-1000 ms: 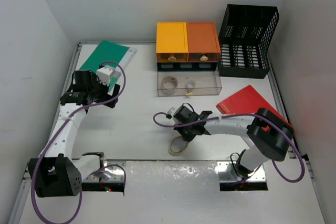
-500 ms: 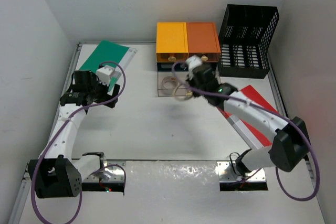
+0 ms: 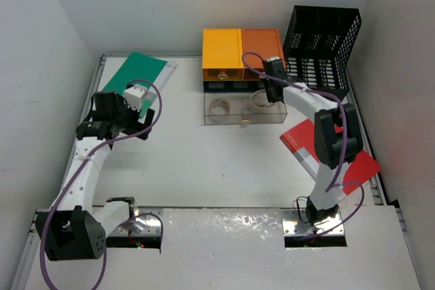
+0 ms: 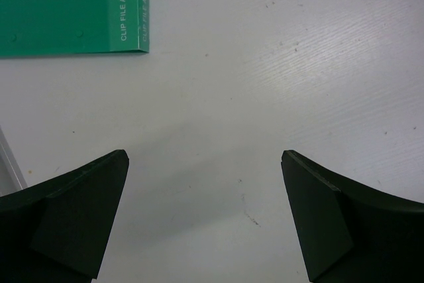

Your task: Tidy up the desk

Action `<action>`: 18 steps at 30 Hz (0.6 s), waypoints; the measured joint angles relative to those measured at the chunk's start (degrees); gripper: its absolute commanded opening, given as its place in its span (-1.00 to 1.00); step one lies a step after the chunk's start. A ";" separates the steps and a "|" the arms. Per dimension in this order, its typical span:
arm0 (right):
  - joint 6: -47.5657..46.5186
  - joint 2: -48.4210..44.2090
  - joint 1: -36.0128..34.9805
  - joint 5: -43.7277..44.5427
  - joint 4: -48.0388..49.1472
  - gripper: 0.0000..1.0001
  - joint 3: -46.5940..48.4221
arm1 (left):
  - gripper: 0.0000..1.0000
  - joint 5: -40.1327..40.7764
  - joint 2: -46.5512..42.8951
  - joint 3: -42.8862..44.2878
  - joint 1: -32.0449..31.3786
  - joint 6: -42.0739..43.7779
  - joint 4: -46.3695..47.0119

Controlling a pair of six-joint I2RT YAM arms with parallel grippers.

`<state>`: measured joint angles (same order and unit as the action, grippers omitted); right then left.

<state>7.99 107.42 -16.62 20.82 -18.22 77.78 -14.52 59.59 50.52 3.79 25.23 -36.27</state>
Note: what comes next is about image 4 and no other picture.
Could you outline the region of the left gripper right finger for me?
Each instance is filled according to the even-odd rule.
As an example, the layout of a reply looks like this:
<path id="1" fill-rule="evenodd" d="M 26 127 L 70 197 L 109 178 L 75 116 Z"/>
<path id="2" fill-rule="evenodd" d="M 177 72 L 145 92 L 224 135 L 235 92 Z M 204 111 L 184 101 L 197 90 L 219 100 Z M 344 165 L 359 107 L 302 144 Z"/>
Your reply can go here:
<path id="1" fill-rule="evenodd" d="M 423 204 L 286 150 L 282 174 L 310 282 L 422 282 Z"/>

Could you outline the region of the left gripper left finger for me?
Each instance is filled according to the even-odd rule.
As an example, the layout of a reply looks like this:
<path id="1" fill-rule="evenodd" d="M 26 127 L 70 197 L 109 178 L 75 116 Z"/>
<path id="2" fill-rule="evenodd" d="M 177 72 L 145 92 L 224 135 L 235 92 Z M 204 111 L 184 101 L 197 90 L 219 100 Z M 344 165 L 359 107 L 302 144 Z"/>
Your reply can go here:
<path id="1" fill-rule="evenodd" d="M 95 280 L 128 169 L 126 151 L 114 150 L 1 197 L 1 281 Z"/>

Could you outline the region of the green clip file folder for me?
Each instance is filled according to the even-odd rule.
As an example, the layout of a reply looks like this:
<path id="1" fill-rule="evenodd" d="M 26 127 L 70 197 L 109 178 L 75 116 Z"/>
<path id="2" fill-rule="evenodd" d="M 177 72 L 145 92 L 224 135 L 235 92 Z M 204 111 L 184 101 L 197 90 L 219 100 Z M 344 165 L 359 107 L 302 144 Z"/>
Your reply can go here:
<path id="1" fill-rule="evenodd" d="M 150 50 L 149 0 L 1 0 L 1 57 Z"/>

